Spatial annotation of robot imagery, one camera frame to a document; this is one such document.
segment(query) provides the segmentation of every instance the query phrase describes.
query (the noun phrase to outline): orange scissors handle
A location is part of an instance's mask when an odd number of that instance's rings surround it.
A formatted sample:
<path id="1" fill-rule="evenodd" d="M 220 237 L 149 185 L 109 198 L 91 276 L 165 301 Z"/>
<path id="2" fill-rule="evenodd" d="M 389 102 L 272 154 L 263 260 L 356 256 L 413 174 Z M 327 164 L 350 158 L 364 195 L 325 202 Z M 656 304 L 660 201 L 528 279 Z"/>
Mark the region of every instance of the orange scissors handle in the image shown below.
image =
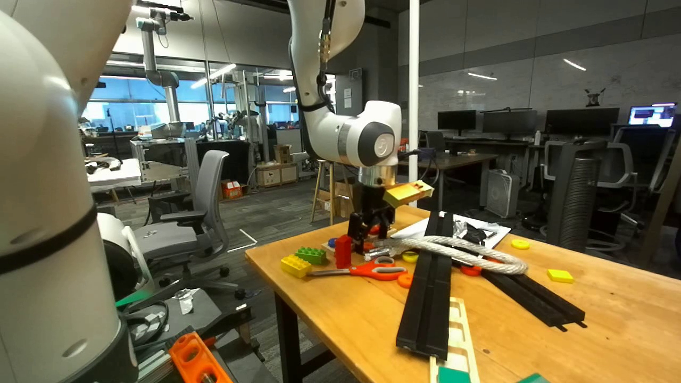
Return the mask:
<path id="1" fill-rule="evenodd" d="M 379 281 L 394 281 L 406 272 L 404 267 L 396 267 L 395 261 L 390 257 L 378 257 L 371 262 L 350 267 L 350 275 L 361 275 Z"/>

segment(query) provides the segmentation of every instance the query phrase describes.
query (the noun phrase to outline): yellow disc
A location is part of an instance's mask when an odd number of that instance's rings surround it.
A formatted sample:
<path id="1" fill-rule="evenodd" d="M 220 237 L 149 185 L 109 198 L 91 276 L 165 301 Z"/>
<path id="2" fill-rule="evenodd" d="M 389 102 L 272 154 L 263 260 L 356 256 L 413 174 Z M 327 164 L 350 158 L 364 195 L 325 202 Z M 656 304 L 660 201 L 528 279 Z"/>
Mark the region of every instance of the yellow disc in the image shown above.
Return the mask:
<path id="1" fill-rule="evenodd" d="M 519 250 L 527 250 L 530 248 L 530 243 L 528 241 L 523 241 L 522 239 L 514 239 L 511 241 L 511 246 Z"/>
<path id="2" fill-rule="evenodd" d="M 419 255 L 413 251 L 405 251 L 402 253 L 402 259 L 405 260 L 405 262 L 416 263 L 419 259 Z"/>

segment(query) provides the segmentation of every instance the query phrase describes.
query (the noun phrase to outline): chair armrest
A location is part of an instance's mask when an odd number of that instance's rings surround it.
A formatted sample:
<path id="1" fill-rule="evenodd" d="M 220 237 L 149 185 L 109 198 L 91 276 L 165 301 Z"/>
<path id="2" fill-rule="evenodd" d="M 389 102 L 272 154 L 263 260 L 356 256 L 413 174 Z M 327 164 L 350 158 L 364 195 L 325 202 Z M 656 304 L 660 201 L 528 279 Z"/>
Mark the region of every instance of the chair armrest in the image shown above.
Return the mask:
<path id="1" fill-rule="evenodd" d="M 177 213 L 163 214 L 161 222 L 177 222 L 178 224 L 190 224 L 193 222 L 201 222 L 206 216 L 206 211 L 192 210 L 179 211 Z"/>

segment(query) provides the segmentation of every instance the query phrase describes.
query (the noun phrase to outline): white rope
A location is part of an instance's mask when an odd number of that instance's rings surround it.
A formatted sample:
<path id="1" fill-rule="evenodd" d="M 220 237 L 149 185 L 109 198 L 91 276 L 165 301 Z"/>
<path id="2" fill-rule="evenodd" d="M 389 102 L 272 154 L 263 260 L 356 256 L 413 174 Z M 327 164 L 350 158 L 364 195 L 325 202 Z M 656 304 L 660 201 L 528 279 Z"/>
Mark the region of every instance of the white rope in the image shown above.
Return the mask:
<path id="1" fill-rule="evenodd" d="M 433 253 L 449 256 L 460 262 L 465 262 L 467 264 L 479 266 L 489 271 L 494 271 L 495 273 L 524 274 L 525 271 L 527 271 L 527 263 L 523 262 L 521 259 L 497 250 L 488 249 L 487 247 L 481 245 L 476 245 L 463 239 L 452 238 L 448 236 L 427 235 L 421 239 L 379 239 L 378 241 L 374 242 L 374 244 L 376 247 L 392 247 L 397 254 L 401 254 L 402 252 L 409 249 L 427 250 Z M 472 250 L 485 257 L 500 260 L 504 263 L 484 260 L 472 254 L 468 254 L 465 251 L 453 249 L 443 245 L 462 247 Z"/>

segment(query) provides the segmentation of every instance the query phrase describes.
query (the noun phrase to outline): white fan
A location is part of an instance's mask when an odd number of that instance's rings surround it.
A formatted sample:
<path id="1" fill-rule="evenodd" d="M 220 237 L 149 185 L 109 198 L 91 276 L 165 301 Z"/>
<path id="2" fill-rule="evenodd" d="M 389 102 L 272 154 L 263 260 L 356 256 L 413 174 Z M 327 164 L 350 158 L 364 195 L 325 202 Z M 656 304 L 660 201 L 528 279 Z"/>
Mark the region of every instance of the white fan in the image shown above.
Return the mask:
<path id="1" fill-rule="evenodd" d="M 516 216 L 520 179 L 506 170 L 490 170 L 487 186 L 487 206 L 485 209 L 502 218 Z"/>

